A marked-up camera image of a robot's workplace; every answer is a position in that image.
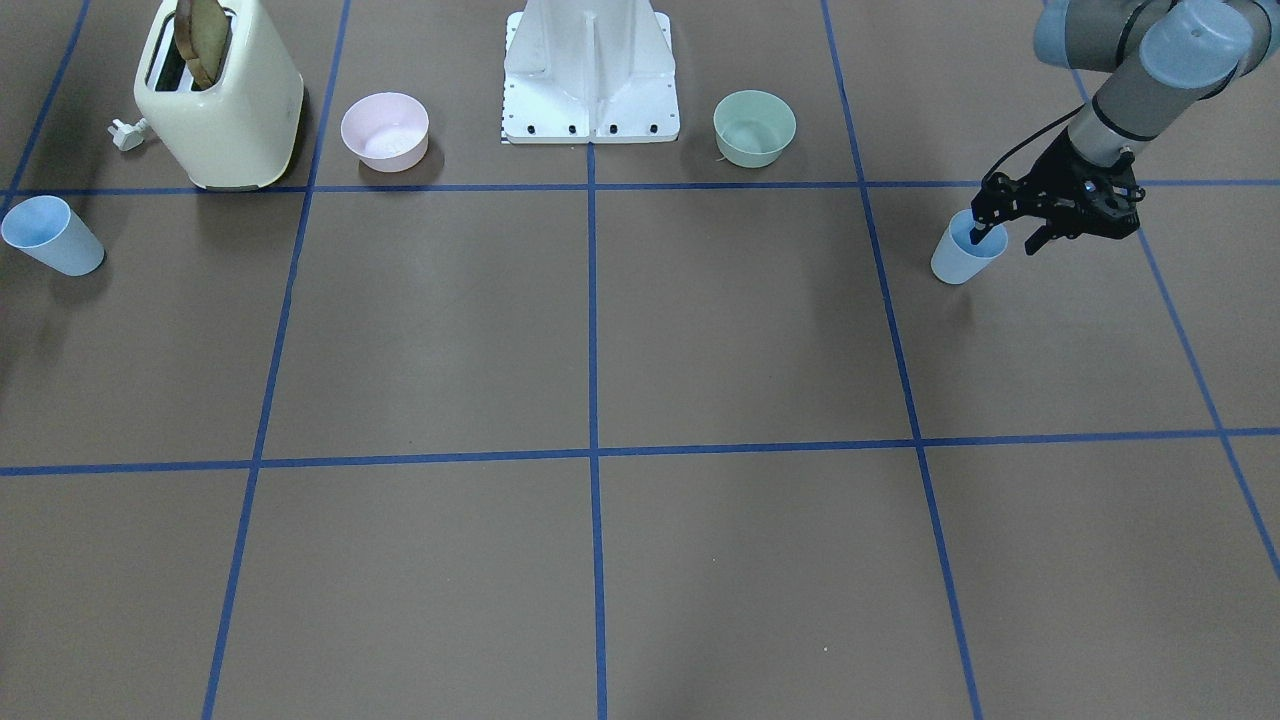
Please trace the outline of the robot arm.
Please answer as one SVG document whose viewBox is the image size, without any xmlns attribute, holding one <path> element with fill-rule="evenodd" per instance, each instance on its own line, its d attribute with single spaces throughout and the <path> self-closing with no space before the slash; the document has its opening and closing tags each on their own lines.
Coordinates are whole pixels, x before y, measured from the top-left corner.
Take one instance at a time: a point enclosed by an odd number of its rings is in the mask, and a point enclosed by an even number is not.
<svg viewBox="0 0 1280 720">
<path fill-rule="evenodd" d="M 1198 101 L 1221 94 L 1277 53 L 1275 1 L 1048 1 L 1033 47 L 1044 64 L 1105 74 L 1018 179 L 988 170 L 970 205 L 974 249 L 1007 222 L 1034 217 L 1025 242 L 1138 232 L 1146 192 L 1137 156 Z"/>
</svg>

